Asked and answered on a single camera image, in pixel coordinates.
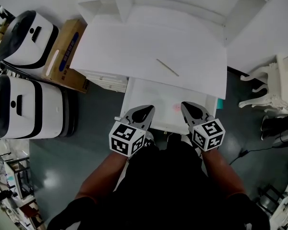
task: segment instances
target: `black stripe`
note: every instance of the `black stripe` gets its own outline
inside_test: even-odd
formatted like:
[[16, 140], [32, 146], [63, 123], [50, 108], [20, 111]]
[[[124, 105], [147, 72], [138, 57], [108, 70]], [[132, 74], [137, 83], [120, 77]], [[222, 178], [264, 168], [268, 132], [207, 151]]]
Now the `black stripe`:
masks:
[[23, 95], [17, 96], [16, 113], [21, 116], [23, 114]]
[[52, 46], [58, 37], [58, 34], [59, 34], [58, 28], [55, 25], [53, 25], [52, 33], [50, 35], [50, 38], [48, 40], [44, 53], [42, 57], [36, 63], [30, 64], [30, 65], [23, 65], [23, 66], [17, 66], [11, 63], [9, 64], [12, 67], [21, 68], [21, 69], [37, 69], [37, 68], [43, 67], [47, 61], [47, 58], [52, 49]]
[[34, 129], [30, 135], [19, 137], [17, 139], [25, 139], [37, 136], [43, 126], [43, 91], [39, 82], [28, 80], [33, 83], [35, 88], [35, 120]]

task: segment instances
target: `teal object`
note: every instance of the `teal object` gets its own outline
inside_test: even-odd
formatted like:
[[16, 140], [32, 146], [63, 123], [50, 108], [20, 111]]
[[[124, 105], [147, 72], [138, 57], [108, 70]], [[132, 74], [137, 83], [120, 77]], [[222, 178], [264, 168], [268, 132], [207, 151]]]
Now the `teal object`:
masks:
[[223, 109], [223, 100], [222, 99], [217, 100], [216, 108], [217, 109]]

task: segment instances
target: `blue label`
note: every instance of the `blue label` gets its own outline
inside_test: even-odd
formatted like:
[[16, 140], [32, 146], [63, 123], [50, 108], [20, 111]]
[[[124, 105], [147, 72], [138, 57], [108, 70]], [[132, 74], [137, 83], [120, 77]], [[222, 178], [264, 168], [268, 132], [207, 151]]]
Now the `blue label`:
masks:
[[69, 56], [71, 55], [72, 49], [75, 46], [75, 44], [76, 44], [76, 42], [78, 40], [78, 37], [79, 37], [79, 33], [75, 33], [75, 35], [73, 36], [71, 42], [68, 45], [68, 48], [67, 48], [67, 50], [65, 52], [63, 60], [62, 60], [62, 62], [60, 64], [60, 66], [59, 66], [59, 71], [63, 71], [64, 70], [66, 62], [67, 62]]

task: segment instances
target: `concrete floor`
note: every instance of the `concrete floor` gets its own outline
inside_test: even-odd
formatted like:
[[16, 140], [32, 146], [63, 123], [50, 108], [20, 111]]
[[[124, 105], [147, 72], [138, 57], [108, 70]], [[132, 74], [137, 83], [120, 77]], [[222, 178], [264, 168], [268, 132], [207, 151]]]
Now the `concrete floor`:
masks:
[[[238, 108], [238, 102], [263, 95], [254, 94], [255, 81], [242, 82], [228, 73], [227, 95], [222, 110], [217, 110], [226, 130], [219, 151], [228, 162], [241, 150], [269, 148], [273, 138], [260, 140], [264, 112], [260, 109]], [[108, 134], [114, 117], [120, 114], [124, 94], [90, 85], [87, 94], [79, 94], [79, 124], [70, 138], [33, 140], [30, 160], [37, 203], [48, 223], [71, 202], [83, 180], [110, 153]], [[154, 130], [157, 145], [166, 145], [163, 132]], [[244, 181], [251, 199], [257, 188], [272, 184], [283, 191], [288, 183], [288, 148], [251, 152], [232, 164]]]

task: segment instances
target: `cardboard box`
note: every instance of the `cardboard box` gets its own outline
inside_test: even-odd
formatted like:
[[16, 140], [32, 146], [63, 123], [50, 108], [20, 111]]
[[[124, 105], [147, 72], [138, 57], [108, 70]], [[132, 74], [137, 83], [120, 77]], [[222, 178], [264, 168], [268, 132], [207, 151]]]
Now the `cardboard box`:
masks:
[[86, 93], [89, 81], [74, 69], [69, 69], [73, 55], [85, 30], [80, 20], [67, 20], [47, 58], [42, 78], [69, 89]]

